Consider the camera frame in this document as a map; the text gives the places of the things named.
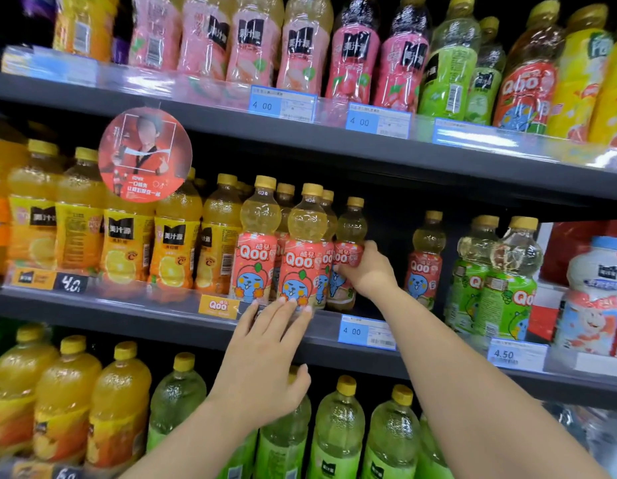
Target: green label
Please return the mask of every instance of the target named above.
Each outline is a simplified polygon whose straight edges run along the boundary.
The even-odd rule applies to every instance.
[[[464,120],[476,63],[477,53],[472,48],[444,47],[434,52],[426,63],[418,113]]]
[[[439,465],[430,457],[420,456],[415,479],[454,479],[448,467]]]
[[[536,290],[537,284],[530,277],[490,272],[479,301],[475,333],[490,338],[525,340]]]
[[[486,264],[458,260],[453,269],[447,324],[462,334],[472,334],[484,280],[490,267]]]
[[[310,450],[307,479],[355,479],[360,466],[360,451],[346,459],[337,459],[324,452],[313,439]]]
[[[147,453],[155,449],[166,437],[166,434],[159,433],[149,424],[149,434],[147,436]]]
[[[415,467],[391,467],[383,462],[368,445],[364,451],[364,465],[361,468],[361,479],[413,479]]]
[[[297,479],[302,472],[306,439],[297,445],[280,447],[263,434],[257,446],[256,479]]]
[[[253,459],[256,455],[257,430],[252,432],[238,447],[229,463],[217,476],[217,479],[250,479],[253,473]]]
[[[468,106],[464,120],[490,126],[493,105],[501,83],[502,74],[498,70],[488,67],[475,69],[468,89]]]

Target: yellow label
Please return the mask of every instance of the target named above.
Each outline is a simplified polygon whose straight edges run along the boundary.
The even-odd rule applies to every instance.
[[[56,257],[56,203],[9,197],[11,242],[7,258],[26,267],[53,269]]]
[[[155,218],[151,280],[159,287],[193,287],[195,241],[200,222]]]
[[[198,313],[210,314],[211,316],[235,319],[238,317],[240,301],[237,299],[227,299],[226,297],[209,296],[203,294],[200,297],[200,307]]]
[[[34,395],[0,400],[0,457],[31,450],[35,403]]]
[[[144,452],[147,410],[117,420],[89,418],[87,459],[99,469],[124,469]]]
[[[33,452],[49,462],[80,464],[87,451],[89,408],[70,413],[35,413]]]
[[[104,211],[105,241],[100,273],[115,284],[146,281],[149,274],[153,217]]]
[[[195,288],[210,294],[228,294],[233,256],[241,227],[202,224],[202,248]]]
[[[11,285],[28,287],[29,289],[52,290],[56,275],[56,271],[32,267],[14,267],[11,273]]]
[[[608,57],[608,75],[601,86],[588,140],[617,147],[617,43]]]
[[[56,204],[58,269],[98,273],[104,239],[102,215],[101,208]]]
[[[581,30],[566,37],[546,134],[588,140],[588,123],[612,46],[613,39],[605,30]]]

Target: juice bottle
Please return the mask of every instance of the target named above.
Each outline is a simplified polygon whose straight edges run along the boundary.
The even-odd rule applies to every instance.
[[[617,238],[592,237],[568,265],[553,346],[609,356],[617,331]]]
[[[333,28],[331,0],[289,0],[277,87],[320,95]]]
[[[343,375],[337,390],[319,403],[307,479],[357,477],[366,422],[356,388],[356,381]]]
[[[544,134],[563,49],[559,0],[544,0],[528,16],[526,31],[509,53],[495,108],[496,128]]]
[[[56,265],[73,273],[97,275],[102,254],[102,203],[106,186],[98,152],[77,147],[75,165],[58,182]]]
[[[129,65],[176,70],[182,35],[183,0],[133,0]]]
[[[331,72],[325,97],[368,104],[379,51],[377,0],[351,0],[335,21]]]
[[[382,44],[374,106],[416,112],[431,40],[426,0],[401,0]]]
[[[608,58],[608,74],[590,121],[588,141],[617,147],[617,41]]]
[[[544,260],[533,239],[537,219],[513,217],[504,237],[491,250],[491,270],[479,301],[473,329],[489,338],[524,341],[537,283],[533,274]]]
[[[346,207],[346,212],[337,219],[333,263],[357,267],[364,252],[364,237],[366,237],[368,231],[366,219],[361,214],[361,209],[364,208],[364,199],[349,197]],[[326,295],[328,307],[336,311],[352,309],[356,294],[351,281],[335,271],[331,272],[328,294]]]
[[[229,296],[247,303],[269,299],[277,250],[275,231],[282,220],[273,191],[275,178],[258,175],[256,192],[240,211],[243,232],[235,249]]]
[[[613,48],[613,38],[604,30],[607,18],[608,6],[594,4],[580,8],[568,19],[548,116],[549,136],[588,140],[588,124]]]
[[[297,375],[298,368],[291,367],[289,385]],[[302,474],[310,415],[310,400],[304,395],[294,411],[260,429],[254,479],[290,479]]]
[[[100,279],[107,296],[128,297],[144,290],[155,207],[155,203],[130,202],[106,192]]]
[[[495,41],[500,21],[494,16],[482,18],[482,47],[477,55],[477,66],[468,89],[468,106],[464,120],[490,126],[493,106],[502,83],[506,66],[506,53],[502,44]]]
[[[7,270],[7,247],[11,236],[7,178],[13,168],[24,166],[28,157],[26,146],[0,140],[0,276],[4,276]]]
[[[275,231],[277,237],[277,250],[275,251],[275,267],[273,268],[273,280],[271,281],[270,299],[277,299],[277,287],[280,282],[280,267],[284,257],[284,245],[289,239],[289,213],[293,209],[293,197],[295,196],[295,186],[288,183],[278,183],[275,199],[280,206],[282,219],[280,226]]]
[[[491,250],[498,240],[495,230],[499,223],[499,217],[492,215],[475,217],[470,233],[457,243],[459,258],[453,267],[444,317],[446,324],[458,333],[473,332],[484,280],[491,269]]]
[[[361,479],[415,475],[420,450],[420,423],[411,409],[413,390],[395,385],[391,400],[370,416]]]
[[[236,0],[227,81],[273,85],[284,23],[283,0]]]
[[[177,71],[225,80],[235,0],[185,0]]]
[[[468,88],[481,43],[475,0],[450,0],[446,20],[432,34],[419,114],[464,120]]]
[[[202,198],[193,186],[195,170],[155,207],[155,241],[149,269],[151,292],[162,302],[181,301],[193,288],[195,242],[202,217]]]
[[[302,200],[289,213],[289,239],[284,246],[278,294],[298,306],[315,306],[328,218],[320,205],[322,185],[305,183]]]
[[[228,294],[238,235],[242,232],[242,202],[236,189],[238,178],[220,173],[218,189],[204,203],[202,248],[195,288],[205,294]]]
[[[151,372],[135,356],[133,341],[115,346],[91,399],[84,464],[89,476],[117,477],[144,453]]]
[[[101,62],[111,60],[119,0],[57,0],[55,50]]]
[[[9,173],[11,242],[7,258],[16,265],[52,269],[56,247],[57,184],[63,169],[55,144],[30,139],[27,164]]]
[[[249,478],[253,473],[256,457],[257,430],[251,432],[240,444],[216,479]]]
[[[413,251],[408,256],[404,290],[431,310],[435,304],[441,274],[441,251],[446,233],[441,228],[442,212],[428,210],[424,225],[413,234]]]
[[[81,464],[87,451],[91,394],[102,365],[84,336],[60,343],[58,358],[36,387],[33,452],[45,462]]]
[[[317,280],[317,294],[315,295],[316,309],[324,309],[326,305],[328,281],[331,278],[331,271],[333,270],[333,255],[335,254],[333,237],[335,237],[335,231],[337,230],[337,215],[331,208],[334,197],[335,194],[331,190],[324,190],[322,191],[322,198],[319,202],[324,209],[324,213],[326,213],[328,225],[322,237],[322,264],[319,267],[319,278]]]
[[[178,353],[173,371],[162,378],[151,398],[147,453],[193,413],[206,398],[206,383],[193,370],[195,355]]]
[[[32,451],[36,385],[58,357],[40,324],[18,328],[16,341],[0,357],[0,457]]]
[[[440,446],[432,436],[431,426],[424,415],[420,420],[422,447],[417,461],[415,479],[453,479]]]

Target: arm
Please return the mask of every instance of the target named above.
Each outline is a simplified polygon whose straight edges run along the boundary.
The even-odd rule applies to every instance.
[[[336,272],[378,307],[458,479],[607,479],[540,403],[401,290],[373,241]]]
[[[251,431],[294,411],[310,376],[306,365],[289,385],[289,367],[312,318],[304,309],[289,329],[297,302],[276,301],[242,315],[208,398],[122,479],[215,479]]]

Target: pink label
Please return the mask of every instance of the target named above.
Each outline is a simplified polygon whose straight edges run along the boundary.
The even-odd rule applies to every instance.
[[[360,265],[363,252],[364,248],[361,245],[351,242],[337,242],[335,244],[333,264],[348,264],[352,267],[357,267]],[[353,289],[351,281],[343,275],[332,271],[328,282],[326,298],[328,302],[333,304],[350,303],[355,300],[355,289]]]
[[[179,72],[224,80],[227,71],[229,17],[205,0],[187,0]]]
[[[432,309],[441,273],[441,257],[436,253],[414,251],[408,256],[404,290]]]
[[[277,88],[319,95],[329,37],[317,22],[295,18],[284,25]]]
[[[298,306],[315,306],[323,257],[324,246],[321,242],[288,240],[280,269],[278,295],[287,301],[296,299]]]
[[[275,252],[275,266],[273,268],[273,280],[271,281],[271,292],[269,294],[271,301],[277,299],[277,287],[280,283],[280,267],[284,257],[284,246],[291,238],[286,232],[276,232],[275,237],[277,238],[277,250]]]
[[[382,44],[374,106],[417,111],[428,47],[428,40],[417,33],[395,35]]]
[[[233,259],[229,296],[247,303],[255,299],[267,301],[276,250],[277,238],[274,235],[241,233]]]
[[[368,104],[378,50],[377,33],[365,25],[354,23],[336,31],[325,96]]]
[[[243,9],[233,15],[227,81],[272,85],[280,35],[280,27],[264,13]]]
[[[315,307],[322,309],[326,305],[326,297],[328,296],[328,281],[331,278],[333,270],[333,255],[335,254],[335,245],[333,242],[322,241],[323,257],[322,265],[319,269],[319,278],[317,282],[317,294],[315,295]]]
[[[180,49],[180,12],[169,0],[133,0],[135,27],[129,65],[175,70]]]

